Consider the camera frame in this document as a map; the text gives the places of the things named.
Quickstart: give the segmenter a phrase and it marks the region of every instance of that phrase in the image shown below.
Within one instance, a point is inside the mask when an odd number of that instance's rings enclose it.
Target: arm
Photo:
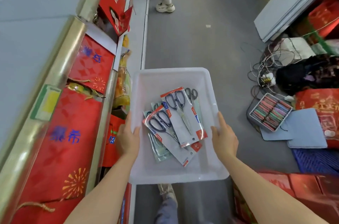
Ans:
[[[273,185],[236,157],[238,139],[218,113],[220,131],[211,127],[214,150],[229,171],[259,224],[325,224],[301,202]]]
[[[139,152],[139,129],[130,130],[130,115],[116,143],[121,157],[102,181],[75,207],[64,224],[117,223],[130,170]]]

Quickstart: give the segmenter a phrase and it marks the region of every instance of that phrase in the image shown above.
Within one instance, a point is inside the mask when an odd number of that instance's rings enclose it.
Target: forearm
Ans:
[[[102,181],[77,205],[65,224],[117,223],[134,159],[123,155]]]
[[[236,157],[222,160],[259,224],[327,223]]]

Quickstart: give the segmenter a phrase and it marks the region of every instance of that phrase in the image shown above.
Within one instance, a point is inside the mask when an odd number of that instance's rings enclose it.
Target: white sneaker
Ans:
[[[171,197],[178,206],[178,201],[177,198],[175,197],[175,193],[171,184],[158,184],[158,188],[163,200],[165,200],[166,197]]]
[[[160,13],[164,13],[164,12],[172,13],[175,10],[175,7],[173,4],[165,4],[163,2],[157,4],[155,8]]]

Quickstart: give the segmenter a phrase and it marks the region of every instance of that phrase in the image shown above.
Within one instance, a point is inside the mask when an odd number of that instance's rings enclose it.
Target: blue plastic crate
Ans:
[[[339,153],[329,149],[291,149],[301,173],[339,175]]]

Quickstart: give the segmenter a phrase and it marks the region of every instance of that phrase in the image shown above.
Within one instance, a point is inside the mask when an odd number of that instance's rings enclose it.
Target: white plastic tray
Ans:
[[[183,86],[196,89],[208,138],[201,140],[203,148],[186,167],[174,157],[156,163],[152,153],[148,129],[142,124],[142,111],[150,110],[151,102],[158,102],[160,95]],[[218,106],[215,100],[210,73],[205,68],[148,69],[135,73],[130,111],[131,128],[141,126],[140,151],[129,182],[131,184],[160,184],[226,179],[228,171],[218,160],[212,145],[210,126],[219,126]]]

